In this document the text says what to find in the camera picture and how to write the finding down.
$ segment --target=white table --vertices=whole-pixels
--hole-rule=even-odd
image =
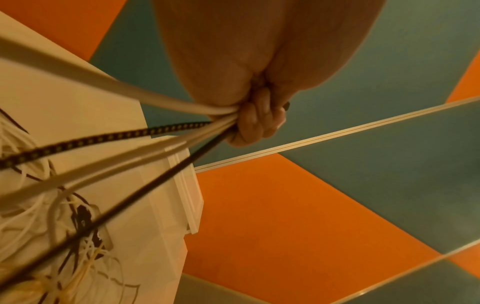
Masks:
[[[3,13],[0,13],[0,35],[101,73]],[[3,60],[0,60],[0,107],[41,145],[146,127],[138,101]],[[108,143],[51,159],[57,171],[63,172],[152,141],[143,138]],[[175,158],[178,161],[186,154],[131,170],[79,193],[105,211],[174,165]],[[126,281],[141,284],[137,304],[174,301],[187,254],[183,237],[188,229],[198,230],[203,206],[193,168],[184,172],[107,225]]]

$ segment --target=black and yellow braided cable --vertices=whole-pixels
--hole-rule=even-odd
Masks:
[[[174,125],[167,125],[167,126],[161,126],[161,127],[101,134],[101,135],[95,135],[95,136],[89,136],[89,137],[83,137],[83,138],[73,139],[69,141],[64,141],[61,143],[40,147],[37,149],[21,152],[15,155],[10,155],[8,157],[2,158],[0,159],[0,170],[12,168],[27,162],[38,160],[43,157],[51,156],[51,155],[66,152],[66,151],[71,151],[77,148],[93,146],[97,144],[118,141],[118,140],[138,138],[143,136],[161,135],[161,134],[166,134],[166,133],[176,132],[176,131],[198,129],[209,123],[210,121],[182,123],[182,124],[174,124]]]

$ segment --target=white strip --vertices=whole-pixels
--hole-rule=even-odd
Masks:
[[[352,128],[348,128],[348,129],[344,129],[344,130],[320,135],[320,136],[310,137],[310,138],[295,141],[295,142],[292,142],[292,143],[289,143],[289,144],[285,144],[285,145],[281,145],[281,146],[277,146],[277,147],[273,147],[273,148],[269,148],[269,149],[265,149],[265,150],[261,150],[261,151],[257,151],[257,152],[253,152],[253,153],[249,153],[249,154],[245,154],[245,155],[221,160],[221,161],[217,161],[217,162],[214,162],[214,163],[211,163],[211,164],[198,166],[198,167],[195,168],[195,172],[200,173],[200,172],[220,168],[220,167],[223,167],[223,166],[236,164],[236,163],[243,162],[243,161],[246,161],[246,160],[250,160],[250,159],[254,159],[254,158],[258,158],[258,157],[262,157],[262,156],[267,156],[267,155],[270,155],[270,154],[279,153],[279,152],[282,152],[282,151],[291,150],[291,149],[295,149],[295,148],[298,148],[298,147],[303,147],[303,146],[306,146],[306,145],[311,145],[311,144],[318,143],[318,142],[321,142],[321,141],[325,141],[325,140],[328,140],[328,139],[332,139],[332,138],[336,138],[336,137],[340,137],[340,136],[345,136],[345,135],[357,133],[357,132],[360,132],[360,131],[365,131],[365,130],[368,130],[368,129],[392,124],[392,123],[399,122],[399,121],[406,120],[406,119],[410,119],[410,118],[413,118],[413,117],[418,117],[418,116],[422,116],[422,115],[426,115],[426,114],[450,109],[450,108],[453,108],[453,107],[458,107],[458,106],[468,104],[468,103],[471,103],[471,102],[475,102],[475,101],[479,101],[479,100],[480,100],[480,96],[475,96],[475,97],[471,97],[471,98],[468,98],[468,99],[464,99],[464,100],[460,100],[460,101],[456,101],[456,102],[452,102],[452,103],[447,103],[447,104],[439,105],[439,106],[428,108],[428,109],[423,109],[423,110],[420,110],[420,111],[415,111],[415,112],[411,112],[411,113],[387,118],[387,119],[379,120],[379,121],[376,121],[376,122],[372,122],[372,123],[368,123],[368,124],[364,124],[364,125],[360,125],[360,126],[356,126],[356,127],[352,127]]]
[[[418,265],[418,266],[416,266],[416,267],[414,267],[414,268],[412,268],[412,269],[409,269],[409,270],[404,271],[404,272],[402,272],[402,273],[399,273],[399,274],[397,274],[397,275],[395,275],[395,276],[392,276],[392,277],[390,277],[390,278],[388,278],[388,279],[386,279],[386,280],[384,280],[384,281],[381,281],[380,283],[377,283],[377,284],[372,285],[372,286],[370,286],[370,287],[368,287],[368,288],[365,288],[365,289],[363,289],[363,290],[360,290],[360,291],[358,291],[358,292],[355,292],[354,294],[351,294],[351,295],[349,295],[349,296],[346,296],[346,297],[344,297],[344,298],[342,298],[342,299],[340,299],[340,300],[337,300],[337,301],[335,301],[335,302],[332,302],[331,304],[342,304],[342,303],[348,302],[348,301],[350,301],[351,299],[354,299],[354,298],[356,298],[356,297],[358,297],[358,296],[361,296],[361,295],[363,295],[363,294],[365,294],[365,293],[367,293],[367,292],[370,292],[370,291],[372,291],[372,290],[374,290],[374,289],[377,289],[377,288],[379,288],[379,287],[382,287],[383,285],[386,285],[386,284],[388,284],[388,283],[391,283],[391,282],[395,281],[396,279],[399,279],[399,278],[401,278],[401,277],[407,276],[407,275],[409,275],[409,274],[411,274],[411,273],[413,273],[413,272],[415,272],[415,271],[421,270],[421,269],[426,268],[426,267],[428,267],[428,266],[430,266],[430,265],[432,265],[432,264],[435,264],[435,263],[437,263],[437,262],[440,262],[441,260],[447,259],[447,258],[449,258],[449,257],[451,257],[451,256],[453,256],[453,255],[455,255],[455,254],[457,254],[457,253],[459,253],[459,252],[461,252],[461,251],[463,251],[463,250],[469,249],[470,247],[473,247],[473,246],[478,245],[478,244],[480,244],[480,239],[478,239],[478,240],[476,240],[476,241],[473,241],[473,242],[471,242],[471,243],[469,243],[469,244],[467,244],[467,245],[465,245],[465,246],[462,246],[462,247],[460,247],[460,248],[458,248],[458,249],[455,249],[455,250],[453,250],[453,251],[451,251],[451,252],[449,252],[449,253],[447,253],[447,254],[440,255],[440,256],[438,256],[438,257],[436,257],[436,258],[434,258],[434,259],[432,259],[432,260],[430,260],[430,261],[428,261],[428,262],[426,262],[426,263],[420,264],[420,265]]]

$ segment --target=white surface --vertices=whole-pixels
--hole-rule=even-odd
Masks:
[[[0,35],[98,71],[3,13],[0,13]],[[0,107],[41,145],[146,127],[138,101],[1,60]],[[51,159],[57,171],[64,172],[144,143],[145,139],[108,143]],[[105,211],[168,167],[167,160],[160,161],[93,185],[80,194]],[[189,217],[196,214],[194,221],[198,222],[201,206],[195,210]],[[179,188],[171,180],[107,225],[126,282],[141,284],[137,304],[173,303],[187,254],[183,241],[187,223]]]

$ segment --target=hand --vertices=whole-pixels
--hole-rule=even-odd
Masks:
[[[272,136],[282,108],[352,56],[384,0],[153,0],[180,81],[199,103],[241,104],[244,146]]]

